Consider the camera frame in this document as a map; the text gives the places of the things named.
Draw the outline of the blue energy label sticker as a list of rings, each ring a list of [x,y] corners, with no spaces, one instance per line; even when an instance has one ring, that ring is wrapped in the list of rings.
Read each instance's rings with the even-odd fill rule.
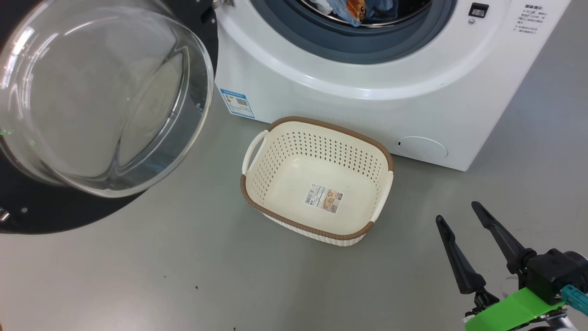
[[[255,119],[252,108],[244,94],[220,89],[229,112],[247,119]]]

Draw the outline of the white front-load washing machine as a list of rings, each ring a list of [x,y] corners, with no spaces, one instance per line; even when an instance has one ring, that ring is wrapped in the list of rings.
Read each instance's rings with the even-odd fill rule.
[[[484,18],[468,16],[488,4]],[[301,116],[382,143],[426,137],[448,156],[432,164],[466,171],[493,131],[571,0],[457,0],[441,33],[406,57],[376,64],[318,57],[279,35],[251,0],[215,10],[219,89],[244,94],[255,120]],[[537,35],[513,32],[524,4],[543,6]]]

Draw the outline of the cream laundry basket brown rim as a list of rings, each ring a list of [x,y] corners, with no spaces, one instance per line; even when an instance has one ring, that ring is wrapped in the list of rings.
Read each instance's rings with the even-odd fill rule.
[[[259,133],[242,163],[241,191],[273,222],[311,239],[355,245],[373,228],[394,180],[391,154],[353,130],[298,116]],[[304,203],[312,183],[344,193],[336,214]]]

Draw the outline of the round white filter cover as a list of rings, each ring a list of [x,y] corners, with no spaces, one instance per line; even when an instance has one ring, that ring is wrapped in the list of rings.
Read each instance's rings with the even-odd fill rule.
[[[426,137],[408,136],[399,138],[395,143],[397,151],[410,159],[434,163],[449,155],[441,143]]]

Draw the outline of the grey rubber door gasket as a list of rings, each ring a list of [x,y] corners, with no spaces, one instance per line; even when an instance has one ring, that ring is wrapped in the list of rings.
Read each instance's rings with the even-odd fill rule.
[[[415,53],[441,33],[457,0],[432,0],[420,13],[382,28],[355,28],[312,13],[298,0],[251,0],[259,15],[295,46],[340,63],[376,64]]]

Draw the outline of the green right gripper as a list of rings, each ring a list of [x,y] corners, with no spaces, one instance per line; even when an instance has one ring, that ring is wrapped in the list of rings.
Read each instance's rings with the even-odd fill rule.
[[[519,276],[525,275],[527,262],[537,256],[535,250],[524,247],[480,202],[473,201],[471,206],[483,228],[491,232],[506,258],[508,271]],[[464,323],[465,331],[510,331],[565,305],[563,302],[549,305],[529,289],[521,289],[498,302],[498,298],[485,289],[485,279],[475,272],[465,258],[456,243],[454,232],[443,216],[438,215],[435,224],[458,291],[462,295],[475,294],[475,307],[470,313],[477,315]]]

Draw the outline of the basket product label sticker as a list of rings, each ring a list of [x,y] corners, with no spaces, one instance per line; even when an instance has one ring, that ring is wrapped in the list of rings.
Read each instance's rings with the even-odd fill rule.
[[[307,191],[304,203],[336,214],[342,199],[344,199],[344,193],[341,191],[312,183]]]

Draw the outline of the black-rimmed glass washer door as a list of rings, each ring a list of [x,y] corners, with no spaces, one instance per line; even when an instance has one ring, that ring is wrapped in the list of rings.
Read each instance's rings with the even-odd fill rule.
[[[0,234],[118,212],[204,128],[214,0],[0,0]]]

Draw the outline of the small printed text sticker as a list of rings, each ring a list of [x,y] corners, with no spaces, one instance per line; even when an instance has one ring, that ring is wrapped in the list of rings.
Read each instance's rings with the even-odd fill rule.
[[[547,14],[543,6],[524,4],[521,12],[517,15],[513,26],[513,32],[525,35],[537,35],[542,27]]]

